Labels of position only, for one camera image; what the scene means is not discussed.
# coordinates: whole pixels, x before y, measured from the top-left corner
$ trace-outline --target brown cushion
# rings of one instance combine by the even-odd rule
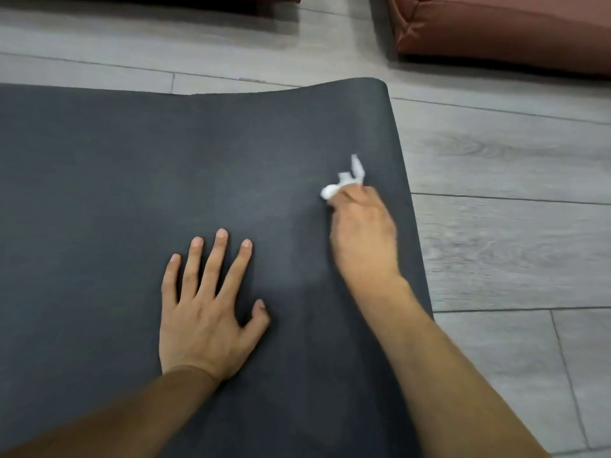
[[[399,53],[611,75],[611,0],[390,0]]]

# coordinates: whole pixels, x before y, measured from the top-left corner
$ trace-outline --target hand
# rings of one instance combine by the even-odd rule
[[[159,331],[159,359],[163,373],[190,366],[204,370],[221,383],[240,370],[270,324],[262,300],[255,302],[252,319],[244,328],[235,319],[235,298],[252,255],[250,240],[246,239],[240,246],[240,252],[216,295],[227,239],[227,231],[218,230],[201,284],[199,267],[203,239],[198,237],[191,241],[180,301],[176,291],[180,255],[172,255],[167,265],[161,285]]]
[[[348,287],[383,286],[400,278],[397,228],[378,192],[349,184],[329,200],[335,209],[331,246]]]

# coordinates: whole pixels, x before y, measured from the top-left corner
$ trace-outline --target right hand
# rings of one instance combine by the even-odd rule
[[[348,288],[358,291],[400,278],[397,228],[378,192],[371,186],[349,184],[328,203],[335,209],[333,256]]]

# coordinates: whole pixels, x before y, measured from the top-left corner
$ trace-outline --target wooden floor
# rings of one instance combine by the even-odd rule
[[[259,16],[0,0],[0,82],[161,93],[384,80],[437,322],[542,444],[611,457],[611,84],[397,61],[382,0]]]

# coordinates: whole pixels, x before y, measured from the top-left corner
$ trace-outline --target dark gray yoga mat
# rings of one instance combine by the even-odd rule
[[[359,155],[431,313],[386,86],[174,96],[0,85],[0,449],[160,374],[161,277],[195,235],[255,253],[272,325],[170,457],[418,456],[400,390],[329,252],[321,188]]]

